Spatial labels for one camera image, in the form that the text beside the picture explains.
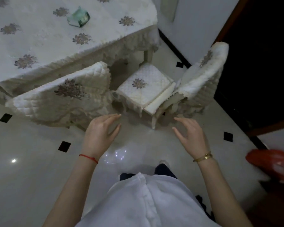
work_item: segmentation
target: bracelet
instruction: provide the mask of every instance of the bracelet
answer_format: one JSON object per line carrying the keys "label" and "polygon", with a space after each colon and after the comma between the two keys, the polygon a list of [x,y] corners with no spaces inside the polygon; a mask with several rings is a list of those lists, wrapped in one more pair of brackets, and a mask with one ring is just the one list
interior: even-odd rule
{"label": "bracelet", "polygon": [[207,154],[205,154],[204,156],[202,156],[201,158],[198,158],[198,159],[195,159],[193,162],[195,163],[195,162],[200,162],[200,161],[202,161],[202,160],[205,160],[205,159],[210,159],[210,158],[212,158],[213,157],[213,155],[211,154],[211,152],[209,152],[209,153],[207,153]]}
{"label": "bracelet", "polygon": [[84,155],[84,154],[79,154],[79,156],[86,157],[86,158],[88,158],[88,159],[90,159],[90,160],[93,160],[95,163],[97,163],[97,164],[98,164],[98,161],[97,161],[95,158],[92,158],[92,157],[87,156],[87,155]]}

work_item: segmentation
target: green tissue package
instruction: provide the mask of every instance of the green tissue package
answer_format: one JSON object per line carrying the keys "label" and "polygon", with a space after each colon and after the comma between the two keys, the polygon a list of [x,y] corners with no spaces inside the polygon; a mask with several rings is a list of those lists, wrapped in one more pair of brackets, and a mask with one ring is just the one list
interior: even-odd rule
{"label": "green tissue package", "polygon": [[67,21],[69,25],[82,27],[90,18],[88,12],[79,7],[76,12],[67,17]]}

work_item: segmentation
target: floral tablecloth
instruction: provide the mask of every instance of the floral tablecloth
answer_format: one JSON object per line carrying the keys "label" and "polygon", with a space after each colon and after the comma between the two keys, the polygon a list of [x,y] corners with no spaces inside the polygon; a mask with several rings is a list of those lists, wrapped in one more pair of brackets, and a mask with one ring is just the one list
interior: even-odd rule
{"label": "floral tablecloth", "polygon": [[[70,26],[81,7],[90,20]],[[0,97],[159,46],[151,0],[0,0]]]}

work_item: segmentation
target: white shirt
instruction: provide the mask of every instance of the white shirt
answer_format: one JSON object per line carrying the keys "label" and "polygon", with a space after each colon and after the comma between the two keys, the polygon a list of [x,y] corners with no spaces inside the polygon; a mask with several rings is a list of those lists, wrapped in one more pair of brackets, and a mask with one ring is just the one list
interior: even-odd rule
{"label": "white shirt", "polygon": [[117,182],[76,227],[220,226],[210,220],[191,191],[165,175],[136,176]]}

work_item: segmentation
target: red object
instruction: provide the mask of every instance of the red object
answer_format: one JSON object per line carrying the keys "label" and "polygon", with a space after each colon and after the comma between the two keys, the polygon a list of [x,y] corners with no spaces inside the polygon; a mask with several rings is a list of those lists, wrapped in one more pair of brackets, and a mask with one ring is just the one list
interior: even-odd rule
{"label": "red object", "polygon": [[246,155],[246,160],[261,168],[273,178],[284,183],[284,151],[281,150],[252,150]]}
{"label": "red object", "polygon": [[84,154],[79,154],[79,156],[86,157],[86,158],[88,158],[88,159],[90,159],[90,160],[93,160],[95,163],[97,163],[97,164],[98,164],[98,161],[97,161],[95,158],[92,158],[92,157],[87,156],[87,155],[84,155]]}

